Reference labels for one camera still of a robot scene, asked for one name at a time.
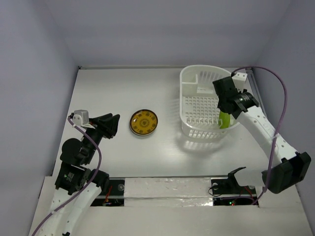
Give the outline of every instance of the white plastic dish rack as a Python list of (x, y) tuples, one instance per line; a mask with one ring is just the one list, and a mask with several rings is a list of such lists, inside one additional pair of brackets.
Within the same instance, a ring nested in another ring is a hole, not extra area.
[[(180, 74), (180, 116), (182, 130), (191, 138), (211, 142), (226, 134), (239, 123), (231, 116), (230, 126), (220, 129), (220, 110), (213, 81), (230, 76), (231, 72), (216, 66), (190, 65)], [(235, 87), (241, 91), (247, 78), (246, 73), (233, 76)]]

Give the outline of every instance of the black wire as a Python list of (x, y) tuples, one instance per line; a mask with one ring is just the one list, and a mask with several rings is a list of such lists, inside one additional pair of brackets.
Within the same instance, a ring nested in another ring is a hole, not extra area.
[(222, 194), (219, 194), (219, 195), (213, 195), (213, 194), (211, 194), (211, 193), (210, 193), (210, 190), (212, 190), (212, 187), (210, 187), (210, 188), (209, 188), (209, 190), (208, 190), (208, 193), (209, 193), (212, 197), (217, 198), (217, 197), (219, 197), (219, 196), (221, 196), (221, 195), (222, 195)]

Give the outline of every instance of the yellow plate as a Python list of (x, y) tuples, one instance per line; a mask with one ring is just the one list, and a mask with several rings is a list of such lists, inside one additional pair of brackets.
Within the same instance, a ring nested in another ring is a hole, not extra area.
[(135, 112), (129, 122), (131, 131), (140, 136), (152, 134), (157, 125), (158, 117), (156, 114), (146, 109)]

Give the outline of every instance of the green sponge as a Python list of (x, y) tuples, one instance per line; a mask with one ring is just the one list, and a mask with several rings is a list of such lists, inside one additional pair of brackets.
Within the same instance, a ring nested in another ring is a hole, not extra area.
[(219, 125), (222, 122), (222, 125), (220, 126), (220, 129), (228, 128), (230, 126), (230, 121), (231, 121), (231, 115), (228, 114), (228, 113), (224, 113), (224, 112), (220, 111), (220, 114), (219, 114)]

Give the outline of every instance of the wall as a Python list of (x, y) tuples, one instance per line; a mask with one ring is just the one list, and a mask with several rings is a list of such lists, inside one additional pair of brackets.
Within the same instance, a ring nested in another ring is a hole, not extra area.
[(1, 235), (28, 235), (57, 155), (76, 73), (43, 1), (1, 1)]
[(46, 0), (79, 65), (238, 66), (290, 0)]
[[(300, 152), (307, 151), (313, 163), (298, 184), (304, 209), (315, 233), (315, 1), (292, 1), (279, 28), (259, 60), (278, 72), (288, 90), (288, 108), (281, 134)], [(275, 125), (283, 106), (282, 87), (271, 75), (255, 70), (268, 119)]]

